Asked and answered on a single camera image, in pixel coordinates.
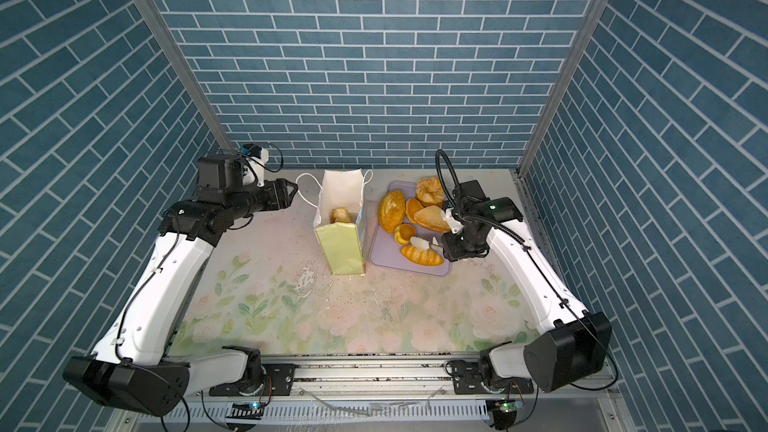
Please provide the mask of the triangular pastry bread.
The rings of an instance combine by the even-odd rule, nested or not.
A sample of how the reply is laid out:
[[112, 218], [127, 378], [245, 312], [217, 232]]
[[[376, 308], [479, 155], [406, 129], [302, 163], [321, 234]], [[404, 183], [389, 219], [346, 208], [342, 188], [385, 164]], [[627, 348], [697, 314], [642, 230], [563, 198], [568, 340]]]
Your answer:
[[431, 205], [423, 207], [413, 214], [413, 222], [430, 231], [447, 233], [451, 227], [446, 222], [440, 207]]

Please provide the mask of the metal tongs with white tips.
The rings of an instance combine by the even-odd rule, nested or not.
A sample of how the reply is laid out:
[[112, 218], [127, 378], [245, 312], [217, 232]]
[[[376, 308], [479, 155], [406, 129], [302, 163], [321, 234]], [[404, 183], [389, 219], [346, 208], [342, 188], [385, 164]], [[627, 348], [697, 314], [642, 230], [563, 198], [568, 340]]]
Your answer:
[[432, 250], [440, 255], [443, 254], [443, 247], [436, 237], [432, 237], [430, 240], [427, 240], [425, 238], [413, 236], [410, 238], [410, 244], [420, 250]]

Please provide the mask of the ridged golden loaf bread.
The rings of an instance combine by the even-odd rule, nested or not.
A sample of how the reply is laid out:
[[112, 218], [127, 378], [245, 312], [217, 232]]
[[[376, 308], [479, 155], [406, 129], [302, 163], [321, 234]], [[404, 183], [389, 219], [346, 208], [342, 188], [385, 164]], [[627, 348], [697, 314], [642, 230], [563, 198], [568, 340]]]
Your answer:
[[422, 250], [413, 245], [407, 245], [400, 249], [400, 253], [408, 261], [418, 266], [437, 267], [444, 263], [443, 257], [431, 248]]

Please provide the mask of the pretzel ring bread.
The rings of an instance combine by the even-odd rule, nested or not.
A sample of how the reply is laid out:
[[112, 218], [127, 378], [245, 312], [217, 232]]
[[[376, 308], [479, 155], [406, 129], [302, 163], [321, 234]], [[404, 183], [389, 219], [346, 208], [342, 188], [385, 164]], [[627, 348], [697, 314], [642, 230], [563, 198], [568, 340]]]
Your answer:
[[331, 212], [332, 223], [351, 223], [352, 218], [346, 208], [335, 208]]

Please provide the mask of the white and green paper bag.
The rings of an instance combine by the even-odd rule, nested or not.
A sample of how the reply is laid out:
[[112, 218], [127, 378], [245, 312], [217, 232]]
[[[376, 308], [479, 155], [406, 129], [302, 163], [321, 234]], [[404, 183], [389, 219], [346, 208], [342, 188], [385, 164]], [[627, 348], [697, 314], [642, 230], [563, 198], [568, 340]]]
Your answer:
[[[326, 170], [319, 181], [305, 172], [296, 178], [312, 179], [319, 186], [317, 202], [301, 199], [315, 209], [313, 229], [318, 243], [333, 275], [363, 275], [365, 273], [364, 235], [366, 228], [365, 186], [373, 179], [371, 169], [349, 171]], [[351, 223], [332, 223], [331, 212], [335, 208], [346, 208]]]

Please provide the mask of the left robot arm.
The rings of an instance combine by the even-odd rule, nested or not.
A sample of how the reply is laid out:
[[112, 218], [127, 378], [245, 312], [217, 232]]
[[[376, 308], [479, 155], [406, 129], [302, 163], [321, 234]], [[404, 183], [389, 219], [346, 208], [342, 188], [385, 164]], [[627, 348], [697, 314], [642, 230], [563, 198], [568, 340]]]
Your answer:
[[70, 358], [63, 379], [93, 402], [164, 417], [189, 394], [218, 386], [244, 396], [265, 388], [256, 349], [227, 346], [198, 359], [172, 360], [166, 349], [208, 259], [239, 219], [291, 206], [298, 187], [268, 180], [269, 147], [246, 144], [197, 161], [191, 198], [164, 213], [137, 287], [116, 322], [85, 356]]

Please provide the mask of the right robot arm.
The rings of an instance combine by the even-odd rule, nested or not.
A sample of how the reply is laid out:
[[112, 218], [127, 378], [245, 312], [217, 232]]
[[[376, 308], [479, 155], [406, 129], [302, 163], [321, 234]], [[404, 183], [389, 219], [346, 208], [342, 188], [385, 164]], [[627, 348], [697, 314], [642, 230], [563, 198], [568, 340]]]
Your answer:
[[454, 188], [444, 210], [450, 230], [440, 238], [443, 256], [457, 262], [496, 255], [528, 303], [539, 334], [525, 346], [505, 342], [483, 350], [484, 385], [495, 390], [522, 379], [552, 392], [599, 372], [609, 358], [611, 323], [569, 291], [514, 201], [491, 199], [472, 180]]

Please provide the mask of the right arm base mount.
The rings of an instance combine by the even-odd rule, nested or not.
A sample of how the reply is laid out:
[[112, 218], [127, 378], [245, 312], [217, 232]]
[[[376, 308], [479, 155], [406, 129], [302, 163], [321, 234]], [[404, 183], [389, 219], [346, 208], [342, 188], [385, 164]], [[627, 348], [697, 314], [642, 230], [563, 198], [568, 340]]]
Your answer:
[[531, 379], [524, 377], [501, 377], [491, 367], [490, 360], [481, 356], [475, 361], [451, 359], [444, 363], [457, 395], [485, 394], [530, 394], [534, 392]]

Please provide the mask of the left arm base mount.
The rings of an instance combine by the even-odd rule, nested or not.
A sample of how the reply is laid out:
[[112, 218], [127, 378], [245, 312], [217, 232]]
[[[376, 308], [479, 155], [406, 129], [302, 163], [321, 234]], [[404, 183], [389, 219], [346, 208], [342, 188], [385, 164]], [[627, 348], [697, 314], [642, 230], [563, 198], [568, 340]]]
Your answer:
[[225, 346], [224, 350], [245, 355], [243, 373], [237, 380], [225, 382], [209, 389], [213, 397], [289, 396], [293, 386], [296, 365], [290, 363], [263, 364], [261, 352], [242, 346]]

